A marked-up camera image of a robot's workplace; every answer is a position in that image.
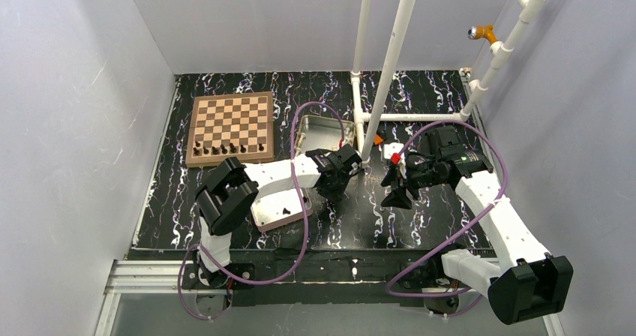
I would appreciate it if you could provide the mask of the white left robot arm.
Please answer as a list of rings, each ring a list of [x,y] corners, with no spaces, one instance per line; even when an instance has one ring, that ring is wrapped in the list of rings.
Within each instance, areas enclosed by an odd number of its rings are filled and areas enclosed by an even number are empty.
[[[199,265],[207,272],[227,273],[231,236],[248,215],[262,232],[293,221],[306,224],[310,212],[303,191],[314,189],[337,203],[361,166],[359,153],[348,144],[336,151],[319,148],[271,163],[223,160],[195,195],[201,229]]]

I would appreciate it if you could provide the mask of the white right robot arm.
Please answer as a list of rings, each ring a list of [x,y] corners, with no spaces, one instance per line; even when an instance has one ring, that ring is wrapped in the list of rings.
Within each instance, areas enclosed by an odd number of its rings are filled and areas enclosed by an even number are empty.
[[[382,185],[391,190],[382,207],[411,209],[421,189],[449,185],[489,238],[496,262],[458,247],[451,236],[415,265],[429,263],[432,278],[456,281],[461,292],[475,290],[506,325],[561,312],[574,274],[572,264],[565,256],[552,255],[530,232],[505,195],[507,172],[497,175],[481,151],[458,139],[456,128],[451,120],[423,127],[423,153],[411,150],[408,143],[382,147],[388,164]]]

